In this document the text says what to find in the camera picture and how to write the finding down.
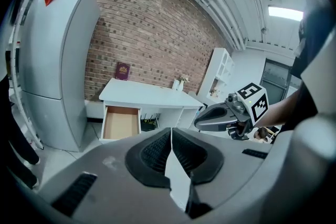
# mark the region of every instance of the wooden drawer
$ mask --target wooden drawer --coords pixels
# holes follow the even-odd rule
[[[115,141],[141,133],[140,109],[105,106],[101,141]]]

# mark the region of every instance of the dark clothing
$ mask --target dark clothing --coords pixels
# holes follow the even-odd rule
[[[301,79],[302,72],[319,53],[334,25],[335,14],[329,8],[317,9],[303,21],[304,35],[300,35],[300,39],[305,38],[306,44],[300,57],[294,61],[291,70],[293,76]],[[292,116],[282,127],[281,131],[293,130],[301,121],[316,114],[315,103],[307,87],[303,84]]]
[[[27,142],[12,115],[8,91],[9,80],[8,76],[6,76],[0,82],[0,104],[2,110],[1,127],[2,130],[4,130],[4,132],[0,135],[2,140],[2,153],[4,154],[6,166],[28,187],[32,188],[37,181],[36,176],[34,176],[23,163],[21,163],[10,145],[12,145],[16,152],[30,164],[36,164],[39,161],[39,157]]]

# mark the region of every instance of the white desk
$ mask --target white desk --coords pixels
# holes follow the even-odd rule
[[[158,124],[160,128],[165,127],[181,127],[189,128],[192,124],[197,110],[203,106],[202,103],[186,94],[170,88],[154,86],[134,81],[123,81],[111,79],[105,86],[99,99],[104,102],[104,120],[101,132],[102,141],[111,141],[123,137],[112,135],[107,139],[106,134],[108,128],[111,132],[129,132],[129,136],[134,135],[134,129],[138,128],[141,133],[140,119],[150,118],[151,115],[160,114]],[[120,108],[138,109],[134,110],[120,110]],[[134,115],[138,115],[138,127],[130,130],[120,126],[116,129],[117,122],[113,120],[113,115],[120,113],[129,113],[129,121],[134,123]],[[130,122],[126,119],[122,125],[129,125]]]

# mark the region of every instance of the wall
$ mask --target wall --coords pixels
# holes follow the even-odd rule
[[[92,37],[85,96],[96,100],[119,61],[129,80],[170,87],[182,74],[197,92],[215,47],[228,48],[214,22],[193,0],[97,0],[101,17]]]
[[[257,49],[234,51],[232,53],[232,59],[235,63],[235,70],[227,87],[227,94],[241,89],[250,82],[260,84],[266,59],[277,61],[288,66],[292,66],[294,62],[294,59]]]

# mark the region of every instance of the ceiling beam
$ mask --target ceiling beam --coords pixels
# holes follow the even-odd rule
[[[273,52],[274,54],[279,54],[279,55],[285,56],[290,59],[295,59],[295,55],[292,50],[282,48],[279,46],[275,46],[275,45],[271,45],[271,44],[255,42],[255,41],[248,41],[246,48]]]

